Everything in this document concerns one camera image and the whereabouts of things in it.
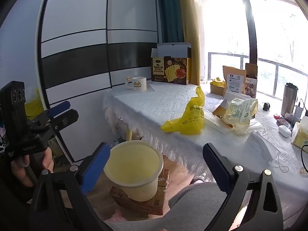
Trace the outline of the person's left hand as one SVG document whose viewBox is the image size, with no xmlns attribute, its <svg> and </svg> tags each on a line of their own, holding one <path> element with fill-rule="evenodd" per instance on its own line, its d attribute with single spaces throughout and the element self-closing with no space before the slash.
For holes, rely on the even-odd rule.
<svg viewBox="0 0 308 231">
<path fill-rule="evenodd" d="M 48 169 L 51 173 L 53 173 L 54 161 L 52 159 L 52 150 L 50 147 L 43 152 L 42 158 L 42 167 L 43 169 Z M 26 165 L 30 164 L 30 157 L 26 155 L 24 157 L 20 157 L 17 161 L 11 162 L 12 173 L 21 181 L 21 183 L 26 187 L 33 187 L 33 180 L 29 177 L 26 172 Z"/>
</svg>

